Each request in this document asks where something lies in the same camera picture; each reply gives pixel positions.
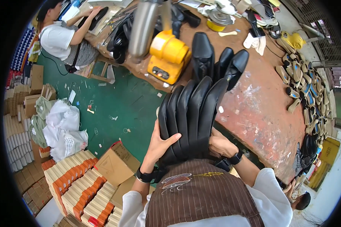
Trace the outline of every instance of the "yellow machine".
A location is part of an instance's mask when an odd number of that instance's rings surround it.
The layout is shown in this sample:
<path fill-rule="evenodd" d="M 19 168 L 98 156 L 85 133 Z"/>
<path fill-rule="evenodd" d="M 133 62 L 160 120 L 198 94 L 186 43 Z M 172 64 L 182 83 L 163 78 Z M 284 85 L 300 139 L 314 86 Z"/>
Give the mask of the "yellow machine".
<path fill-rule="evenodd" d="M 306 44 L 306 41 L 303 40 L 301 35 L 297 32 L 290 35 L 287 32 L 282 31 L 281 35 L 281 38 L 293 48 L 301 49 L 303 47 L 303 44 Z"/>
<path fill-rule="evenodd" d="M 152 55 L 148 72 L 156 78 L 174 84 L 191 59 L 191 51 L 184 42 L 177 39 L 172 30 L 162 31 L 150 45 Z"/>

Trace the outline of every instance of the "brown striped apron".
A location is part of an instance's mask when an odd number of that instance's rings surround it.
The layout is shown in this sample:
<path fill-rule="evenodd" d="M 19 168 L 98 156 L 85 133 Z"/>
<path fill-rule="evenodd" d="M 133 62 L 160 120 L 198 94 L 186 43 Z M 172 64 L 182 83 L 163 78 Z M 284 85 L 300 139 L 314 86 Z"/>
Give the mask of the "brown striped apron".
<path fill-rule="evenodd" d="M 145 226 L 231 215 L 248 218 L 252 227 L 264 226 L 245 183 L 211 163 L 193 159 L 172 166 L 150 198 Z"/>

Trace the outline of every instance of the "black smartwatch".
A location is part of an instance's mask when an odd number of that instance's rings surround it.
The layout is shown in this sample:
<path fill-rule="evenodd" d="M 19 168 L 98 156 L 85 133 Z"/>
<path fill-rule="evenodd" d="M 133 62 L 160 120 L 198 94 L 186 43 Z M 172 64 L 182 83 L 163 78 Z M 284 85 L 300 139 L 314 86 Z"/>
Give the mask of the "black smartwatch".
<path fill-rule="evenodd" d="M 157 167 L 154 166 L 154 169 L 151 173 L 141 173 L 140 167 L 136 171 L 136 178 L 143 183 L 150 183 L 153 179 L 155 179 L 155 172 L 158 170 Z"/>
<path fill-rule="evenodd" d="M 236 165 L 237 163 L 239 163 L 241 161 L 242 154 L 243 152 L 239 150 L 239 152 L 236 153 L 231 158 L 223 158 L 221 161 L 215 162 L 214 166 L 229 172 L 230 171 L 229 166 Z"/>
<path fill-rule="evenodd" d="M 242 157 L 243 152 L 241 150 L 239 150 L 238 153 L 236 153 L 234 156 L 232 156 L 231 158 L 228 158 L 227 161 L 231 164 L 231 165 L 236 165 L 237 163 L 239 163 L 241 161 L 241 157 Z"/>

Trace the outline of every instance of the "person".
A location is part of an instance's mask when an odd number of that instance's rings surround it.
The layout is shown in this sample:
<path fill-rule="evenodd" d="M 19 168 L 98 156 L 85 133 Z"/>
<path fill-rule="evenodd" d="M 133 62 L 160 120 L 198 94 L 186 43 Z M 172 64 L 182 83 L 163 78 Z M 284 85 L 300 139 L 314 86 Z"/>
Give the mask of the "person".
<path fill-rule="evenodd" d="M 90 28 L 92 19 L 99 13 L 102 7 L 94 7 L 79 13 L 74 18 L 64 21 L 56 21 L 62 9 L 62 0 L 47 0 L 40 8 L 37 15 L 37 30 L 40 45 L 50 55 L 59 58 L 66 65 L 73 65 L 78 45 L 80 51 L 76 61 L 76 68 L 80 69 L 95 61 L 99 52 L 84 40 L 85 34 Z M 81 28 L 74 24 L 82 17 L 88 17 Z"/>
<path fill-rule="evenodd" d="M 160 138 L 158 120 L 138 172 L 150 174 L 155 163 L 182 135 Z M 212 128 L 209 149 L 225 157 L 238 148 Z M 244 155 L 233 165 L 240 178 L 212 165 L 208 159 L 192 159 L 169 166 L 155 191 L 143 178 L 123 195 L 119 227 L 143 226 L 289 226 L 293 211 L 271 168 L 259 170 Z"/>
<path fill-rule="evenodd" d="M 296 179 L 288 184 L 287 188 L 283 190 L 285 195 L 287 196 L 289 202 L 291 203 L 292 210 L 304 210 L 308 207 L 310 203 L 310 194 L 309 192 L 305 192 L 303 195 L 298 196 L 295 201 L 292 199 L 292 193 L 294 186 L 296 184 Z"/>

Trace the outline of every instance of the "white long-sleeve shirt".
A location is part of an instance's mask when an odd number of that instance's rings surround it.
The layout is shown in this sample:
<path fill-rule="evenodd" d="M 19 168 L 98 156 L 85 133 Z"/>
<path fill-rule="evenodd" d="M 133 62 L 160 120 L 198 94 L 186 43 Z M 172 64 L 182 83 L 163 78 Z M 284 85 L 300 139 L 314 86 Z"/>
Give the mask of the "white long-sleeve shirt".
<path fill-rule="evenodd" d="M 246 185 L 253 198 L 256 208 L 260 212 L 264 226 L 287 227 L 291 223 L 293 211 L 288 198 L 280 188 L 273 169 L 260 170 L 253 187 Z M 149 201 L 152 195 L 146 198 L 145 207 L 141 203 L 141 194 L 130 191 L 123 195 L 123 214 L 118 227 L 145 227 L 145 218 L 148 211 Z M 223 216 L 202 219 L 195 222 L 183 222 L 171 227 L 198 227 L 198 226 L 238 226 L 250 227 L 249 220 L 240 215 Z"/>

